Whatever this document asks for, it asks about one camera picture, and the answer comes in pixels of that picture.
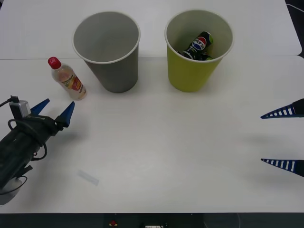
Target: soda can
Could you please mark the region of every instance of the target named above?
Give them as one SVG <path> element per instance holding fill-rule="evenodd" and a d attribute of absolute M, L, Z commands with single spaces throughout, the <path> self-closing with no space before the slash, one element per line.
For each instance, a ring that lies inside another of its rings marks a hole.
<path fill-rule="evenodd" d="M 182 55 L 186 58 L 198 60 L 200 55 L 204 52 L 204 49 L 209 47 L 213 43 L 213 38 L 208 32 L 200 33 L 189 47 L 182 52 Z"/>
<path fill-rule="evenodd" d="M 204 52 L 204 53 L 202 53 L 199 56 L 199 58 L 197 60 L 199 60 L 199 61 L 207 61 L 207 60 L 213 60 L 213 58 L 210 55 L 208 55 L 207 52 Z"/>

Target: red bottle cap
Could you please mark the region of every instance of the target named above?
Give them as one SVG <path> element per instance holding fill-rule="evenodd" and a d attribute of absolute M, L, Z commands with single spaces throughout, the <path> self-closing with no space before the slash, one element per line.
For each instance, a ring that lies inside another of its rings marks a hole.
<path fill-rule="evenodd" d="M 54 70 L 57 70 L 61 67 L 61 62 L 56 57 L 49 58 L 47 62 Z"/>

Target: cable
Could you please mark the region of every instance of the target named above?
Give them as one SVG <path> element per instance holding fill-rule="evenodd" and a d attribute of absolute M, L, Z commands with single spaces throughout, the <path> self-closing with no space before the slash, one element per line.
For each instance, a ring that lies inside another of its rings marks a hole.
<path fill-rule="evenodd" d="M 291 7 L 295 8 L 295 9 L 297 9 L 297 10 L 299 10 L 299 11 L 302 11 L 302 12 L 304 13 L 304 10 L 302 10 L 302 9 L 299 9 L 299 8 L 293 6 L 293 5 L 290 5 L 290 4 L 286 4 L 286 5 L 287 5 L 287 6 L 291 6 Z"/>
<path fill-rule="evenodd" d="M 24 127 L 26 127 L 27 129 L 29 129 L 33 133 L 32 135 L 29 135 L 29 136 L 32 137 L 39 144 L 40 147 L 42 147 L 42 146 L 44 147 L 44 155 L 41 158 L 32 158 L 32 161 L 39 161 L 39 160 L 44 159 L 46 157 L 46 155 L 48 154 L 48 149 L 47 149 L 47 145 L 45 144 L 45 142 L 39 138 L 39 134 L 37 133 L 37 131 L 34 128 L 32 128 L 29 124 L 27 124 L 26 122 L 23 122 L 22 120 L 15 120 L 15 119 L 8 121 L 8 125 L 9 125 L 9 128 L 11 131 L 13 130 L 13 127 L 11 126 L 11 122 L 16 122 L 17 124 L 21 124 Z"/>
<path fill-rule="evenodd" d="M 9 103 L 9 102 L 15 102 L 15 103 L 18 103 L 19 102 L 19 98 L 17 96 L 10 96 L 9 99 L 7 99 L 5 102 L 1 103 L 0 104 L 0 107 L 4 106 L 5 104 Z"/>
<path fill-rule="evenodd" d="M 5 102 L 0 104 L 0 107 L 4 106 L 5 104 L 7 104 L 8 102 L 10 102 L 10 99 L 7 99 Z"/>
<path fill-rule="evenodd" d="M 238 228 L 241 228 L 241 218 L 238 213 L 237 213 L 237 218 L 238 218 Z"/>
<path fill-rule="evenodd" d="M 238 219 L 238 228 L 241 228 L 241 218 L 240 218 L 240 216 L 239 216 L 238 213 L 237 213 L 237 219 Z"/>
<path fill-rule="evenodd" d="M 13 192 L 13 191 L 16 191 L 16 190 L 18 190 L 19 188 L 21 188 L 21 187 L 28 181 L 28 178 L 27 178 L 26 176 L 21 176 L 21 177 L 24 177 L 24 178 L 25 178 L 25 181 L 24 181 L 19 187 L 15 188 L 15 189 L 13 189 L 13 190 L 10 190 L 10 191 L 6 191 L 6 192 L 4 192 L 4 193 L 0 193 L 0 196 L 9 194 L 9 193 L 11 193 L 11 192 Z"/>

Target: white tabletop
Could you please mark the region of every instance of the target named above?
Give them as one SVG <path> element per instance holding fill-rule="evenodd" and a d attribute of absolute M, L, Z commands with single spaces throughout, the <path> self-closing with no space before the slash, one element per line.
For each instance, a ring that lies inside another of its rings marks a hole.
<path fill-rule="evenodd" d="M 200 92 L 182 93 L 168 81 L 163 30 L 191 8 L 224 16 L 236 40 Z M 74 58 L 73 29 L 103 10 L 141 27 L 138 83 L 112 94 L 82 60 L 65 59 L 88 96 L 0 213 L 304 212 L 303 178 L 260 161 L 304 157 L 301 119 L 259 118 L 303 97 L 304 60 L 278 57 L 301 52 L 284 0 L 6 0 L 0 58 Z M 1 60 L 0 75 L 3 100 L 50 98 L 42 114 L 53 118 L 71 102 L 46 60 Z M 1 139 L 10 109 L 0 117 Z"/>
<path fill-rule="evenodd" d="M 72 32 L 85 17 L 122 11 L 141 29 L 140 56 L 166 56 L 164 28 L 187 9 L 225 17 L 239 50 L 298 55 L 301 46 L 284 0 L 6 0 L 0 11 L 0 59 L 75 58 Z"/>
<path fill-rule="evenodd" d="M 0 213 L 304 212 L 304 179 L 260 161 L 303 159 L 303 120 L 259 118 L 303 97 L 303 61 L 232 51 L 200 92 L 183 93 L 166 58 L 140 58 L 136 86 L 113 94 L 66 59 L 88 96 Z M 3 100 L 50 98 L 42 114 L 53 118 L 71 102 L 46 60 L 2 60 L 0 71 Z M 2 138 L 9 107 L 0 115 Z"/>

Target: plastic bottle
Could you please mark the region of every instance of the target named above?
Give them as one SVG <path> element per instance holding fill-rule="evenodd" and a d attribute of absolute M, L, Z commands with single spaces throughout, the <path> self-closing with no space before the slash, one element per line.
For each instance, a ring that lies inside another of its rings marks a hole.
<path fill-rule="evenodd" d="M 66 64 L 62 64 L 56 57 L 48 59 L 48 64 L 52 68 L 52 77 L 70 94 L 74 100 L 85 98 L 87 91 L 73 69 Z"/>

